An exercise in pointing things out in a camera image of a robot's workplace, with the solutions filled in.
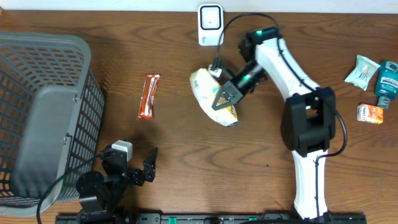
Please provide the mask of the light green snack pouch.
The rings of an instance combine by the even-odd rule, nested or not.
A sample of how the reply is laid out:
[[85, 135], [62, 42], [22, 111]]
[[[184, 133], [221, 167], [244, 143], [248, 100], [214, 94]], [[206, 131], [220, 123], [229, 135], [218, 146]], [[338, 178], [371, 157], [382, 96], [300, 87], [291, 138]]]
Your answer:
[[352, 83], [364, 91], [367, 90], [369, 81], [372, 79], [380, 65], [362, 55], [356, 56], [356, 65], [353, 71], [345, 78], [346, 83]]

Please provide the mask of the red snack bar wrapper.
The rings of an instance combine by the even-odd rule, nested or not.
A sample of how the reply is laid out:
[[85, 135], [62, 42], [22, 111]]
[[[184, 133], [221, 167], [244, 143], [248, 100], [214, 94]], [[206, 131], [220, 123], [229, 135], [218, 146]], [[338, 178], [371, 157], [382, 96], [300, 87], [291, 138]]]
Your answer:
[[160, 74], [147, 74], [141, 96], [137, 119], [152, 119], [154, 116], [154, 100], [159, 84]]

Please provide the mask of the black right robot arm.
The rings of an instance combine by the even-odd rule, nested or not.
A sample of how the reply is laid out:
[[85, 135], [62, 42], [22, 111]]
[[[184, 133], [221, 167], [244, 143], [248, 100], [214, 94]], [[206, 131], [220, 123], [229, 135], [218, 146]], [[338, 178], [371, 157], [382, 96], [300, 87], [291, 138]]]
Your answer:
[[238, 49], [246, 65], [229, 72], [212, 109], [241, 101], [264, 76], [269, 76], [284, 99], [280, 132], [295, 164], [294, 209], [302, 220], [314, 220], [328, 209], [324, 197], [325, 156], [335, 136], [335, 94], [321, 88], [296, 62], [276, 27], [248, 32]]

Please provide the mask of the large yellow snack bag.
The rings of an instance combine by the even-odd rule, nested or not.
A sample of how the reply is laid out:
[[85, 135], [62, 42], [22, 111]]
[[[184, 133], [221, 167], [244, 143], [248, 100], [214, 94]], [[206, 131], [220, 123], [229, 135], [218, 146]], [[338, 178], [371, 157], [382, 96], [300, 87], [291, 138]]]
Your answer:
[[220, 110], [212, 108], [220, 84], [206, 68], [193, 72], [190, 75], [190, 84], [193, 95], [209, 118], [226, 127], [238, 125], [238, 116], [234, 106], [227, 106]]

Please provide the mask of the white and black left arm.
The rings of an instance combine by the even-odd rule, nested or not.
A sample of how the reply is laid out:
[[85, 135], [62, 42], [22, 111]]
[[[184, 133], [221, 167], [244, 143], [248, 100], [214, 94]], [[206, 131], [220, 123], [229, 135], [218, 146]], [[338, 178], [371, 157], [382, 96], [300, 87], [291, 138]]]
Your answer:
[[78, 223], [135, 223], [135, 216], [120, 205], [124, 192], [134, 185], [142, 186], [155, 179], [158, 149], [143, 161], [143, 169], [128, 166], [130, 152], [106, 146], [99, 154], [106, 175], [89, 171], [79, 177], [76, 189], [82, 210]]

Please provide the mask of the teal mouthwash bottle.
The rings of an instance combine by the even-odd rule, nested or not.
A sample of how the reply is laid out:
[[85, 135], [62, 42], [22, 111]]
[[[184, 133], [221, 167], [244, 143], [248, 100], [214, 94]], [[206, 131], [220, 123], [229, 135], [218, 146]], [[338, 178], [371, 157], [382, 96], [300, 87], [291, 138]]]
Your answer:
[[378, 99], [378, 107], [388, 109], [389, 103], [397, 96], [397, 63], [383, 61], [379, 67], [379, 76], [376, 83], [375, 94]]

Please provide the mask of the small orange tissue pack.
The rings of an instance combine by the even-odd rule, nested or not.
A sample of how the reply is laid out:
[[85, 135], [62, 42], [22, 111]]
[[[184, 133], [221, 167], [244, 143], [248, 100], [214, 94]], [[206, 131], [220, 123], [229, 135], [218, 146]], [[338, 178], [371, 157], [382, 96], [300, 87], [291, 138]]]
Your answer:
[[357, 120], [371, 124], [381, 124], [384, 121], [383, 112], [384, 110], [381, 107], [362, 103], [357, 107]]

